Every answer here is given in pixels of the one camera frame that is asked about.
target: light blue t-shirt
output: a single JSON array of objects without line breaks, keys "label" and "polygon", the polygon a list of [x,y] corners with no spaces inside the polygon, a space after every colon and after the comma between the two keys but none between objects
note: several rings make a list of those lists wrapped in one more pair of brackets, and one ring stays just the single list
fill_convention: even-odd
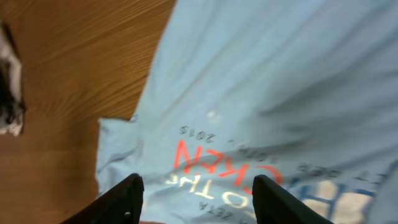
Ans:
[{"label": "light blue t-shirt", "polygon": [[398,223],[398,1],[179,1],[132,119],[100,123],[99,194],[139,173],[142,220],[256,223],[265,174]]}]

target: table surface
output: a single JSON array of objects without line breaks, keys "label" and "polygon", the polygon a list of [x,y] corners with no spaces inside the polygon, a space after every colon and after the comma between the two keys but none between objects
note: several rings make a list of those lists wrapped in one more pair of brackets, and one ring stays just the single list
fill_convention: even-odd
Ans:
[{"label": "table surface", "polygon": [[130,118],[174,0],[0,0],[23,64],[21,136],[0,136],[0,223],[60,223],[97,194],[98,118]]}]

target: letter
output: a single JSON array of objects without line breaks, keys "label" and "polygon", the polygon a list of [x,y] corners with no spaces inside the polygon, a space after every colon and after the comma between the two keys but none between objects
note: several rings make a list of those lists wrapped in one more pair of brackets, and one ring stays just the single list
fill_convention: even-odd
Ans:
[{"label": "letter", "polygon": [[180,187],[184,186],[184,183],[188,182],[192,184],[191,189],[189,190],[189,192],[194,192],[195,188],[197,187],[197,184],[200,180],[200,175],[195,175],[195,180],[190,180],[186,177],[181,177],[180,179]]},{"label": "letter", "polygon": [[227,172],[224,172],[222,174],[218,174],[219,177],[226,177],[227,175],[231,175],[234,173],[238,173],[238,176],[234,182],[235,186],[239,186],[244,179],[244,175],[246,174],[247,169],[249,168],[249,165],[243,164],[242,167],[238,170],[232,168],[232,158],[227,158],[226,159],[226,169],[228,170]]},{"label": "letter", "polygon": [[177,175],[175,175],[175,174],[170,174],[169,175],[171,178],[172,178],[172,180],[166,180],[166,184],[177,184],[178,183],[178,176]]},{"label": "letter", "polygon": [[318,193],[316,196],[309,195],[310,186],[303,186],[298,195],[306,206],[317,212],[319,215],[331,219],[335,209],[336,202],[343,193],[346,185],[337,186],[330,180],[325,180],[318,184]]},{"label": "letter", "polygon": [[224,154],[212,149],[208,149],[206,152],[217,157],[217,159],[212,164],[205,164],[204,162],[202,162],[201,165],[209,170],[209,174],[214,174],[216,172],[217,165],[223,160]]},{"label": "letter", "polygon": [[343,193],[336,203],[333,223],[362,223],[365,221],[362,211],[374,196],[374,192],[366,190]]},{"label": "letter", "polygon": [[[228,198],[230,195],[242,199],[242,203],[240,205],[233,204]],[[231,206],[233,208],[244,208],[249,203],[249,199],[247,197],[242,196],[242,195],[238,195],[237,193],[234,193],[234,192],[225,192],[225,193],[223,193],[222,198],[223,198],[225,204],[227,204],[227,205],[229,205],[229,206]]]},{"label": "letter", "polygon": [[175,160],[174,160],[174,169],[178,168],[178,165],[180,164],[180,155],[182,153],[184,159],[185,159],[185,167],[184,167],[184,173],[189,174],[189,170],[192,165],[196,164],[199,161],[200,154],[201,154],[201,146],[197,147],[197,152],[195,154],[195,158],[193,160],[193,164],[191,164],[189,153],[187,151],[187,147],[185,146],[185,141],[184,140],[179,140],[178,146],[177,146],[177,152],[175,155]]},{"label": "letter", "polygon": [[212,180],[207,180],[207,181],[206,181],[206,185],[205,185],[205,187],[203,188],[203,191],[202,191],[202,192],[195,192],[195,195],[200,195],[200,196],[205,197],[205,198],[208,198],[208,199],[214,199],[213,196],[208,195],[208,193],[209,193],[209,188],[210,188],[210,185],[211,185],[211,181],[212,181]]}]

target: wood grain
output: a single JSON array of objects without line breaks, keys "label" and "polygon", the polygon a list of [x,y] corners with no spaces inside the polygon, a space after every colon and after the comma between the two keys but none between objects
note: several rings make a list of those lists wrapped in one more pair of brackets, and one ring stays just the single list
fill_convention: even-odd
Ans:
[{"label": "wood grain", "polygon": [[0,136],[0,223],[59,223],[97,194],[98,118],[129,118],[174,1],[0,0],[23,64],[22,136]]}]

